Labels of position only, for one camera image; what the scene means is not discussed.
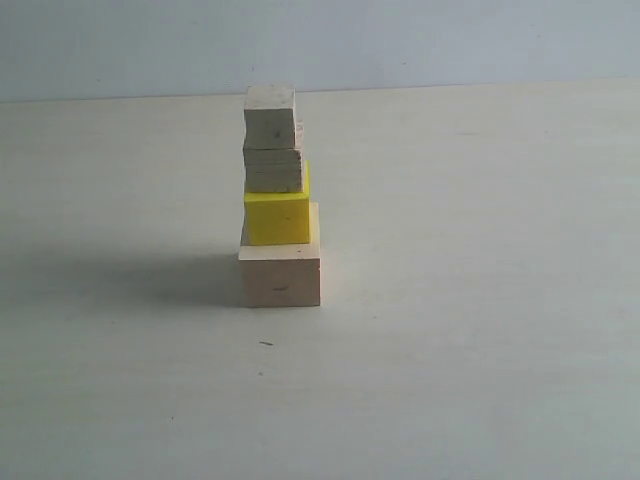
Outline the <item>yellow cube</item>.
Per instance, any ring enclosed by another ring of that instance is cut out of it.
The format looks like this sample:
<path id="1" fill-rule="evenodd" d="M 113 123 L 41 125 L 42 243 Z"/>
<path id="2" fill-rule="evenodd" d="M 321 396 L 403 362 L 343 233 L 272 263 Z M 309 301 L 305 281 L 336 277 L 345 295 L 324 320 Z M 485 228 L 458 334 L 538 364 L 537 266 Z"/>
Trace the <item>yellow cube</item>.
<path id="1" fill-rule="evenodd" d="M 251 192 L 244 190 L 248 240 L 252 246 L 311 242 L 311 180 L 309 163 L 302 161 L 302 190 Z"/>

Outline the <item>large light wooden cube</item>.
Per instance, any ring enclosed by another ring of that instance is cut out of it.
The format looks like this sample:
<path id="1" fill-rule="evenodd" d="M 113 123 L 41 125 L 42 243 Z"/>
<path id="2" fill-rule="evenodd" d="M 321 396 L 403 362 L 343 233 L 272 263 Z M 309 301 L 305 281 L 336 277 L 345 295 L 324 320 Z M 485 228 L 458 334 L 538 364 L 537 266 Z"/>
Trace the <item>large light wooden cube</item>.
<path id="1" fill-rule="evenodd" d="M 239 268 L 246 305 L 252 308 L 313 307 L 321 304 L 319 204 L 310 203 L 306 244 L 252 246 L 243 219 Z"/>

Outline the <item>medium grained wooden cube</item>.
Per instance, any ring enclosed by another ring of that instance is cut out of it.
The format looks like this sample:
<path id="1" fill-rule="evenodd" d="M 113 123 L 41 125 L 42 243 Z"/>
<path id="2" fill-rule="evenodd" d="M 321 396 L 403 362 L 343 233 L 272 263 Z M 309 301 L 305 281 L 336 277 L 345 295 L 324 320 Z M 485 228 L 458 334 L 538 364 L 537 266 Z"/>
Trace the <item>medium grained wooden cube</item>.
<path id="1" fill-rule="evenodd" d="M 292 148 L 257 149 L 244 144 L 245 189 L 251 193 L 301 192 L 306 172 L 303 137 L 303 122 L 298 120 Z"/>

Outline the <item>small wooden cube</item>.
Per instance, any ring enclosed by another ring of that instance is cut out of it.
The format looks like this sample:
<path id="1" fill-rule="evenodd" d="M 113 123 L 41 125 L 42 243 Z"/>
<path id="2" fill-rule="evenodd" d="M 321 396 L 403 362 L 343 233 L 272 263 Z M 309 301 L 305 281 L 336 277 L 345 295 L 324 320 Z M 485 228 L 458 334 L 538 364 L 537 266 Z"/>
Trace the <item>small wooden cube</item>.
<path id="1" fill-rule="evenodd" d="M 290 149 L 296 143 L 295 88 L 254 85 L 244 101 L 245 143 L 249 149 Z"/>

